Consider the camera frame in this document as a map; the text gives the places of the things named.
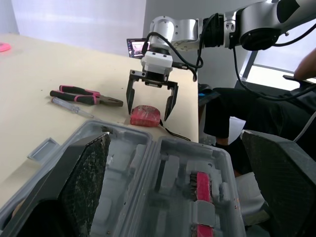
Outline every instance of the pink pliers handle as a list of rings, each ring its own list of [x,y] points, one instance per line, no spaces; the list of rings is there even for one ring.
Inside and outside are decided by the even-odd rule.
[[[1,43],[0,42],[0,52],[5,52],[11,49],[11,46],[8,43]]]
[[[80,87],[72,86],[72,85],[60,85],[59,90],[61,92],[79,94],[79,95],[93,95],[95,97],[100,97],[101,94],[97,91],[86,90]]]

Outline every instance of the pliers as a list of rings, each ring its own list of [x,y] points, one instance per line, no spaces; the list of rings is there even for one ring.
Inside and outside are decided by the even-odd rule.
[[[57,97],[62,100],[80,102],[87,105],[104,104],[109,106],[122,107],[123,101],[101,95],[97,91],[86,90],[71,85],[60,85],[59,91],[52,90],[50,96]]]

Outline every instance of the black cable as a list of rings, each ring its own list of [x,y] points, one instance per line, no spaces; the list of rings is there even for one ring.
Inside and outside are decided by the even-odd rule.
[[[260,97],[260,98],[263,98],[263,99],[266,99],[266,100],[271,100],[271,101],[287,101],[287,100],[291,100],[291,99],[295,99],[297,97],[300,97],[302,95],[305,95],[306,93],[314,90],[316,88],[316,84],[313,84],[311,85],[309,88],[305,89],[304,91],[301,91],[299,93],[297,93],[296,95],[293,95],[293,96],[287,96],[287,97],[283,97],[283,98],[278,98],[278,97],[274,97],[274,96],[266,96],[266,95],[263,95],[261,93],[258,93],[258,92],[255,92],[251,89],[249,89],[240,79],[240,76],[239,76],[239,72],[238,72],[238,65],[237,65],[237,57],[236,57],[236,49],[233,48],[233,52],[234,52],[234,61],[235,61],[235,71],[236,71],[236,75],[237,75],[237,79],[240,83],[240,85],[248,92],[252,93],[252,94],[255,94],[256,96]]]
[[[197,73],[194,71],[192,67],[189,67],[188,65],[184,63],[177,63],[177,62],[172,62],[172,67],[173,68],[179,68],[179,69],[184,69],[184,70],[190,70],[193,73],[193,81],[196,82],[198,79]]]
[[[182,139],[184,139],[184,140],[187,140],[187,141],[191,142],[191,140],[190,140],[189,138],[184,137],[184,136],[181,136],[181,135],[176,134],[176,133],[173,133],[173,132],[171,132],[168,128],[165,128],[165,127],[163,126],[163,123],[162,123],[161,119],[160,119],[160,125],[161,125],[164,129],[166,129],[166,131],[167,131],[168,133],[170,133],[172,136],[179,137],[179,138],[182,138]]]
[[[206,29],[209,25],[209,23],[211,22],[211,20],[214,18],[215,14],[211,15],[208,20],[206,21],[203,29],[202,29],[202,33],[200,35],[200,38],[199,38],[199,46],[198,46],[198,51],[197,51],[197,63],[196,65],[199,64],[199,62],[203,62],[202,58],[201,58],[201,55],[202,55],[202,47],[203,47],[203,43],[204,43],[204,37],[205,37],[205,33],[206,33]]]
[[[290,44],[296,43],[297,41],[301,40],[302,38],[304,38],[305,36],[307,36],[310,32],[312,32],[314,29],[316,29],[316,24],[314,24],[312,27],[310,27],[309,30],[307,30],[304,34],[302,34],[301,36],[297,37],[294,40],[291,40],[289,42],[286,43],[276,43],[273,46],[274,47],[283,47],[283,46],[288,46]]]
[[[164,42],[166,42],[167,45],[172,49],[172,51],[180,58],[180,60],[182,62],[184,62],[185,64],[187,64],[188,66],[193,67],[193,68],[201,68],[201,67],[203,67],[203,63],[201,63],[200,65],[194,65],[192,63],[189,63],[187,60],[185,60],[185,58],[181,56],[181,54],[178,52],[178,50],[165,37],[163,37],[161,34],[159,34],[157,32],[150,32],[147,35],[147,37],[145,39],[145,43],[144,43],[143,48],[142,48],[142,54],[143,55],[145,55],[145,53],[147,52],[148,40],[149,40],[150,36],[157,36],[160,39],[162,39]]]
[[[196,82],[198,80],[198,76],[194,68],[188,67],[188,70],[190,70],[193,73],[193,81]]]

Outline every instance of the white wall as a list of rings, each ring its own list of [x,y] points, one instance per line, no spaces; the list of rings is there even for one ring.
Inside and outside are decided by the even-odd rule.
[[[144,36],[149,32],[151,21],[157,16],[170,16],[175,19],[196,19],[209,17],[213,13],[225,13],[259,0],[147,0]],[[183,53],[190,62],[195,63],[197,53]],[[237,47],[237,60],[241,69],[246,51]],[[236,74],[232,50],[226,48],[205,48],[202,51],[204,67],[199,69],[198,81],[212,87],[234,87]]]
[[[19,33],[11,0],[0,0],[0,34]]]
[[[21,35],[128,56],[146,0],[12,0]]]

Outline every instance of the screwdriver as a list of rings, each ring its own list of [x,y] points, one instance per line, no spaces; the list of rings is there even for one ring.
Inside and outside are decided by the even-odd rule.
[[[62,99],[59,99],[57,97],[53,97],[51,99],[51,102],[53,102],[56,105],[59,105],[61,107],[66,108],[67,110],[70,110],[73,113],[79,114],[81,116],[87,117],[87,118],[91,118],[91,119],[95,119],[97,121],[102,121],[101,119],[97,118],[96,116],[94,116],[93,114],[90,114],[86,111],[83,111],[82,109],[80,109],[80,107],[75,106],[67,101],[64,101]]]

